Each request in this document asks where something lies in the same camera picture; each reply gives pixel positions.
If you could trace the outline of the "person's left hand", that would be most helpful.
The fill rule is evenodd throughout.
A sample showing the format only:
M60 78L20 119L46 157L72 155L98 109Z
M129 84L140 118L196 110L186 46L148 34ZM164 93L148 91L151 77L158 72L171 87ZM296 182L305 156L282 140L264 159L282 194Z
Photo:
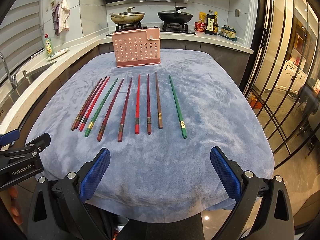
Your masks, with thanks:
M18 191L17 191L17 189L15 187L10 187L8 189L8 193L9 193L9 196L10 196L10 199L11 199L10 212L12 213L13 221L17 225L22 225L23 219L21 217L20 207L16 202L16 199L18 197Z

